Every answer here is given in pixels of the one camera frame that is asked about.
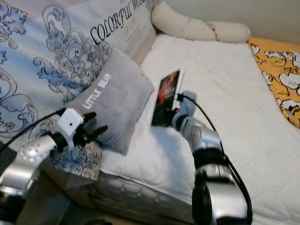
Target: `floor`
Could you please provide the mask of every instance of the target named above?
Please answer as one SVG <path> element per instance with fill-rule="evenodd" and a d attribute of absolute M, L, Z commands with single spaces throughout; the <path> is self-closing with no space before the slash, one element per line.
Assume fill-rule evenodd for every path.
<path fill-rule="evenodd" d="M 70 205 L 59 225 L 85 225 L 87 222 L 95 219 L 104 219 L 106 222 L 112 223 L 112 225 L 146 225 L 144 223 L 129 220 L 109 212 L 104 211 L 100 213 L 99 211 L 85 209 L 76 205 Z"/>
<path fill-rule="evenodd" d="M 71 200 L 43 172 L 30 192 L 30 197 L 15 224 L 58 225 Z"/>
<path fill-rule="evenodd" d="M 145 224 L 140 223 L 140 222 L 135 222 L 135 221 L 132 221 L 132 220 L 128 220 L 126 218 L 119 217 L 119 216 L 114 215 L 114 214 L 109 213 L 109 212 L 105 212 L 103 214 L 103 218 L 107 222 L 112 223 L 112 225 L 145 225 Z"/>

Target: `white cartoon character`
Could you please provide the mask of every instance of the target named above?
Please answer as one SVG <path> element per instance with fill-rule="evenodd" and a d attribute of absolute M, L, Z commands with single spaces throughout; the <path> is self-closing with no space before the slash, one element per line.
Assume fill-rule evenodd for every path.
<path fill-rule="evenodd" d="M 284 52 L 283 55 L 292 61 L 292 64 L 298 68 L 300 68 L 300 53 L 298 52 Z"/>
<path fill-rule="evenodd" d="M 292 100 L 282 101 L 277 99 L 283 115 L 296 127 L 300 128 L 300 102 Z"/>
<path fill-rule="evenodd" d="M 300 95 L 300 68 L 285 68 L 285 72 L 279 75 L 279 79 L 286 87 L 297 89 L 297 94 Z"/>
<path fill-rule="evenodd" d="M 266 62 L 266 60 L 259 58 L 259 56 L 257 55 L 259 53 L 259 51 L 261 50 L 260 47 L 258 45 L 254 45 L 254 44 L 251 44 L 250 46 L 251 46 L 252 54 L 255 57 L 255 61 L 260 64 L 262 64 L 263 62 Z"/>
<path fill-rule="evenodd" d="M 264 52 L 265 56 L 267 56 L 270 60 L 270 62 L 275 67 L 282 67 L 286 64 L 286 58 L 281 52 Z"/>
<path fill-rule="evenodd" d="M 280 82 L 278 82 L 273 75 L 266 74 L 265 71 L 262 72 L 262 75 L 263 75 L 264 79 L 266 80 L 267 85 L 269 86 L 271 91 L 275 91 L 277 94 L 281 94 L 281 95 L 285 95 L 285 96 L 290 95 L 286 86 L 284 86 Z"/>

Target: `blue floral pattern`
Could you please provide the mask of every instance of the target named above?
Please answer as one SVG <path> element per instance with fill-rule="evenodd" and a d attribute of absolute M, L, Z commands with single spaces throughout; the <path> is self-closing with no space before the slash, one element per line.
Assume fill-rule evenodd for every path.
<path fill-rule="evenodd" d="M 96 45 L 79 29 L 71 27 L 68 14 L 60 7 L 47 7 L 43 20 L 49 34 L 47 47 L 55 53 L 55 65 L 40 57 L 33 63 L 42 67 L 39 78 L 48 79 L 50 90 L 62 94 L 63 103 L 67 103 L 98 77 L 109 58 L 110 45 L 107 42 Z"/>
<path fill-rule="evenodd" d="M 11 38 L 13 33 L 24 35 L 27 13 L 0 1 L 0 47 L 8 43 L 10 49 L 18 48 Z M 0 64 L 7 61 L 6 51 L 0 52 Z M 24 94 L 16 94 L 17 82 L 0 67 L 0 137 L 13 137 L 38 119 L 38 111 L 32 100 Z"/>
<path fill-rule="evenodd" d="M 26 33 L 24 23 L 27 13 L 18 8 L 11 7 L 5 1 L 0 1 L 0 43 L 7 42 L 11 49 L 18 48 L 18 45 L 10 37 L 13 33 L 23 35 Z M 6 58 L 6 51 L 0 52 L 0 64 Z"/>
<path fill-rule="evenodd" d="M 54 133 L 58 117 L 52 117 L 40 122 L 30 132 L 28 141 L 44 135 Z M 91 180 L 97 180 L 100 170 L 102 148 L 97 142 L 87 144 L 85 147 L 75 147 L 71 151 L 55 153 L 49 159 L 52 166 L 74 175 Z"/>

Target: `white wall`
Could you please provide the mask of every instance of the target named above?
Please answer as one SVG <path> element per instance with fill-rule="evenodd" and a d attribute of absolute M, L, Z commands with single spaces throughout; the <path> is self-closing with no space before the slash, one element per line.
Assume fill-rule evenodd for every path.
<path fill-rule="evenodd" d="M 175 11 L 203 21 L 246 24 L 252 35 L 300 45 L 300 0 L 166 0 Z"/>

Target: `white bolster pillow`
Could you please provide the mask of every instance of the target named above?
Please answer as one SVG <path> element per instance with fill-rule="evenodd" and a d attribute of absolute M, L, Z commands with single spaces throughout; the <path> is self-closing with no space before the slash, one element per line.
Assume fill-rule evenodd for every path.
<path fill-rule="evenodd" d="M 153 9 L 151 21 L 165 34 L 190 40 L 245 43 L 250 37 L 250 30 L 244 24 L 235 22 L 205 23 L 175 12 L 165 1 Z"/>
<path fill-rule="evenodd" d="M 214 31 L 204 22 L 175 12 L 163 1 L 152 11 L 155 27 L 170 36 L 191 40 L 216 40 Z"/>

